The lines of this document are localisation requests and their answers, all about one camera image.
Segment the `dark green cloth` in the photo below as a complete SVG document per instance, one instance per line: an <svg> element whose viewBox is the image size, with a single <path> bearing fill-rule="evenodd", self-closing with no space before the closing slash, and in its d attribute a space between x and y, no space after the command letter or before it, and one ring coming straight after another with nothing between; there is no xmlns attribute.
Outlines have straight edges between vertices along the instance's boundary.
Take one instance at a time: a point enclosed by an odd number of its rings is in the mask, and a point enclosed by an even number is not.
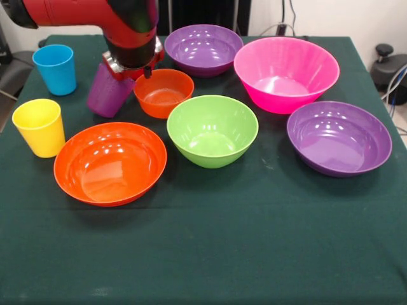
<svg viewBox="0 0 407 305"><path fill-rule="evenodd" d="M197 167L134 97L113 120L88 110L102 37L50 37L74 49L78 89L53 97L33 71L18 103L58 101L67 139L106 121L145 125L165 141L168 165L136 202L92 207L59 189L53 159L35 157L9 121L0 136L0 304L407 304L407 150L351 40L310 40L341 67L320 100L361 106L389 129L393 152L379 169L335 179L307 167L287 116L258 109L233 69L195 78L194 96L243 101L259 135L230 166ZM158 67L175 66L166 57Z"/></svg>

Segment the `large orange bowl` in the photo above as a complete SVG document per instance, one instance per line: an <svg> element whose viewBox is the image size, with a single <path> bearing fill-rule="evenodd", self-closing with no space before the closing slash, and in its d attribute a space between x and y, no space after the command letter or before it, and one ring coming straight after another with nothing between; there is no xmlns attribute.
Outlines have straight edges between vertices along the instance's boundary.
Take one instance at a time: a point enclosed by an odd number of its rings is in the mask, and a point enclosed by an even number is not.
<svg viewBox="0 0 407 305"><path fill-rule="evenodd" d="M162 140L131 123L106 123L73 136L54 162L54 176L69 196L116 207L136 200L160 178L167 163Z"/></svg>

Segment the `black knob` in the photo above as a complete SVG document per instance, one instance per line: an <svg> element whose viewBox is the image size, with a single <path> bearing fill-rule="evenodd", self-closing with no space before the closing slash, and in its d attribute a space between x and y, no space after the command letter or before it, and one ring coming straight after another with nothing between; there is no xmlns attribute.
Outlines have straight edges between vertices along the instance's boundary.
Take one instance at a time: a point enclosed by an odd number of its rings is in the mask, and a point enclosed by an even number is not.
<svg viewBox="0 0 407 305"><path fill-rule="evenodd" d="M143 73L145 78L150 78L151 77L151 67L149 65L145 66L143 68Z"/></svg>
<svg viewBox="0 0 407 305"><path fill-rule="evenodd" d="M381 57L389 56L393 51L393 47L387 43L380 43L376 46L376 52Z"/></svg>

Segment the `white wall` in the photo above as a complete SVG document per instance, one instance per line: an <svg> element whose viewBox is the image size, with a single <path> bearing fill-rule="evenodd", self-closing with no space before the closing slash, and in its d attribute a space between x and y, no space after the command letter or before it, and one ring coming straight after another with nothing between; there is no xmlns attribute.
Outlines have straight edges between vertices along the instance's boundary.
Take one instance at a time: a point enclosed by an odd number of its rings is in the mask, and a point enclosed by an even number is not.
<svg viewBox="0 0 407 305"><path fill-rule="evenodd" d="M391 44L394 53L407 53L407 0L293 0L293 6L297 35L350 36L368 68L378 43ZM292 20L286 0L286 22ZM252 0L249 35L280 21L281 0ZM275 34L275 28L266 34Z"/></svg>

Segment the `small orange bowl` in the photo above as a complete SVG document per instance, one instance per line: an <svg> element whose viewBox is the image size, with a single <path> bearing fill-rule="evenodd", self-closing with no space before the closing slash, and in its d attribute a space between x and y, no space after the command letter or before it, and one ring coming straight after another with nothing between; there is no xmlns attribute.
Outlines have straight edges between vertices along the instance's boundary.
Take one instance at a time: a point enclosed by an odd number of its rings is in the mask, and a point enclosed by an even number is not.
<svg viewBox="0 0 407 305"><path fill-rule="evenodd" d="M150 78L142 75L134 86L142 110L158 119L167 119L176 105L192 96L193 90L193 80L173 69L153 70Z"/></svg>

